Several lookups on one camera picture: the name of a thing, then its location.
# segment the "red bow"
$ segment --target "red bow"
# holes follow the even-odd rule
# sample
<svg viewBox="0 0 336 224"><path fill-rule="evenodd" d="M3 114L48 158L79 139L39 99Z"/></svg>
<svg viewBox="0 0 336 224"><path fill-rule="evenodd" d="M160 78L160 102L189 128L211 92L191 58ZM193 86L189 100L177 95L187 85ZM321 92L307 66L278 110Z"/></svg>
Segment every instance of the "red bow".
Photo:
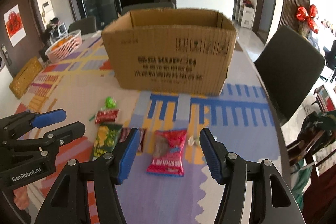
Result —
<svg viewBox="0 0 336 224"><path fill-rule="evenodd" d="M314 32L314 33L319 33L319 27L317 26L316 22L314 21L314 17L317 15L317 7L313 4L309 8L309 14L306 10L305 7L300 6L297 9L297 14L296 18L299 21L305 21L307 20L307 24L309 28Z"/></svg>

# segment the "screw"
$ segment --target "screw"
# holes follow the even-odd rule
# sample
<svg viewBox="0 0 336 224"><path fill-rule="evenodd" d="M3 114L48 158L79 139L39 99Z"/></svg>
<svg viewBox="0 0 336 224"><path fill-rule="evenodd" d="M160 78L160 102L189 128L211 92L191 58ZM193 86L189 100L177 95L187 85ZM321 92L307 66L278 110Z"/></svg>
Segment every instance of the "screw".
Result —
<svg viewBox="0 0 336 224"><path fill-rule="evenodd" d="M74 165L76 165L76 163L77 163L77 161L75 159L71 159L71 160L68 161L68 165L70 165L70 166L74 166Z"/></svg>
<svg viewBox="0 0 336 224"><path fill-rule="evenodd" d="M229 153L227 155L229 157L229 159L235 160L237 158L237 155L235 153Z"/></svg>
<svg viewBox="0 0 336 224"><path fill-rule="evenodd" d="M103 157L104 157L104 159L110 159L110 158L112 158L112 153L107 152L103 155Z"/></svg>
<svg viewBox="0 0 336 224"><path fill-rule="evenodd" d="M264 160L264 164L266 166L272 166L272 162L270 160Z"/></svg>

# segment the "dark gray chair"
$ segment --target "dark gray chair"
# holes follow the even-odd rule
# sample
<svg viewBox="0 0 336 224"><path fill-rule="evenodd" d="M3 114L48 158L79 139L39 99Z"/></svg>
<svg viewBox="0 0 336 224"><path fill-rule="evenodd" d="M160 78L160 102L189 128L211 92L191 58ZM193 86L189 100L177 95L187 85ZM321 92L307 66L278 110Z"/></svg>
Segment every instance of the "dark gray chair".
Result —
<svg viewBox="0 0 336 224"><path fill-rule="evenodd" d="M326 62L307 39L281 26L254 64L282 126L302 104Z"/></svg>
<svg viewBox="0 0 336 224"><path fill-rule="evenodd" d="M121 15L125 15L130 10L141 10L141 9L152 9L152 8L175 8L175 5L172 2L150 2L150 3L140 3L125 6L121 10Z"/></svg>
<svg viewBox="0 0 336 224"><path fill-rule="evenodd" d="M70 33L76 30L81 30L82 31L81 35L96 32L97 31L96 17L89 16L70 24L68 32Z"/></svg>

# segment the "fabric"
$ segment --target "fabric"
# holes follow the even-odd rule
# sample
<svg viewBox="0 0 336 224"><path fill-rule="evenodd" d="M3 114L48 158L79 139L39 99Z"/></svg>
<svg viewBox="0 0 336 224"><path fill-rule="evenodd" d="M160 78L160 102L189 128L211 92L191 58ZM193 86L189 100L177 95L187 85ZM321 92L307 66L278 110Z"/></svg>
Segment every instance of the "fabric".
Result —
<svg viewBox="0 0 336 224"><path fill-rule="evenodd" d="M302 159L298 163L295 164L296 165L295 167L297 169L300 169L304 166L304 164L305 164L305 160ZM301 212L303 211L303 189L306 187L310 179L311 172L312 172L312 167L299 171L298 179L291 191Z"/></svg>
<svg viewBox="0 0 336 224"><path fill-rule="evenodd" d="M325 133L311 148L312 154L335 141L333 132L336 130L336 110L309 114L303 121L298 138L303 137L302 135L307 134L308 131L317 134L320 130L324 130Z"/></svg>

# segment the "red candy wrapper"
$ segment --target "red candy wrapper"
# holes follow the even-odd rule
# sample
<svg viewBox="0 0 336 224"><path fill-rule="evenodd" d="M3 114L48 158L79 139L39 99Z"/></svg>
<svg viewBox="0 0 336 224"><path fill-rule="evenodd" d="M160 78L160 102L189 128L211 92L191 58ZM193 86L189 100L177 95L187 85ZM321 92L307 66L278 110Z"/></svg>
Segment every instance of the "red candy wrapper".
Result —
<svg viewBox="0 0 336 224"><path fill-rule="evenodd" d="M184 176L181 153L187 129L156 131L153 160L147 173L172 177Z"/></svg>
<svg viewBox="0 0 336 224"><path fill-rule="evenodd" d="M144 128L138 128L138 130L140 131L140 144L139 144L139 148L138 148L138 152L142 153L142 149L143 149L143 140L145 138L145 134L147 129ZM119 138L119 142L124 142L128 136L128 134L130 133L131 128L122 128L121 133L120 133L120 138Z"/></svg>
<svg viewBox="0 0 336 224"><path fill-rule="evenodd" d="M114 122L117 118L119 109L102 109L96 115L95 124L102 122Z"/></svg>

